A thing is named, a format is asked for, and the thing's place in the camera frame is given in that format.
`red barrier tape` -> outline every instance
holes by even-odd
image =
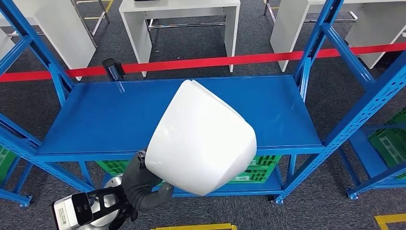
[[[395,43],[390,45],[378,45],[378,46],[360,46],[360,47],[351,47],[350,49],[355,55],[392,52],[406,50],[406,43]],[[242,65],[242,64],[282,61],[282,60],[300,60],[302,55],[303,51],[294,51],[279,54],[254,54],[254,55],[240,55],[235,57],[215,57],[215,58],[201,58],[190,60],[161,61],[143,64],[123,64],[123,69],[126,73],[135,73],[142,71],[160,71],[160,70],[189,69],[189,68],[226,66],[226,65]],[[317,54],[317,58],[331,58],[338,56],[340,56],[340,54],[336,49],[322,49]],[[66,73],[70,77],[79,77],[79,76],[105,75],[106,71],[104,70],[103,66],[97,66],[84,69],[67,69]],[[51,79],[51,74],[48,71],[31,71],[31,72],[5,73],[1,76],[0,82],[34,81],[48,79]]]

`white plastic cover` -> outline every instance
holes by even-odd
[[[204,196],[244,172],[255,156],[254,129],[194,80],[185,80],[146,153],[147,168],[171,185]]]

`gray glove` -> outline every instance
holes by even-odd
[[[152,188],[162,179],[150,172],[144,164],[145,151],[139,151],[127,165],[121,185],[129,203],[138,211],[148,211],[167,203],[174,187],[164,183],[158,191]]]

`white desk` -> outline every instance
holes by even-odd
[[[228,57],[236,50],[239,0],[123,0],[120,14],[133,46],[138,63],[148,63],[151,55],[151,39],[146,19],[181,18],[198,16],[226,16],[224,44]]]
[[[320,13],[325,0],[281,0],[271,35],[275,53],[292,52],[307,13]],[[341,12],[354,11],[345,40],[351,46],[392,44],[406,29],[406,0],[345,0]],[[384,53],[360,55],[372,69]],[[279,61],[285,72],[288,61]]]
[[[70,69],[85,68],[96,51],[70,0],[13,0],[31,25],[38,25]],[[0,26],[10,26],[0,14]],[[0,58],[14,42],[0,29]]]

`yellow floor marking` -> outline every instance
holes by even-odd
[[[237,227],[231,224],[203,224],[178,227],[163,227],[151,230],[237,230]]]
[[[109,4],[106,7],[106,13],[110,10],[110,7],[112,6],[114,0],[110,0]]]
[[[76,4],[79,3],[88,3],[88,2],[98,2],[99,0],[87,0],[87,1],[77,1]]]
[[[108,1],[109,2],[109,4],[106,7],[106,13],[108,13],[114,0],[101,0],[101,1]],[[78,3],[86,3],[86,2],[98,2],[98,0],[77,1],[76,4],[78,4]],[[95,19],[98,20],[99,18],[100,17],[84,17],[85,20],[95,20]]]
[[[381,230],[389,230],[386,224],[389,223],[398,223],[406,222],[406,213],[404,214],[394,214],[394,215],[384,215],[384,216],[375,216],[376,222],[378,222]]]

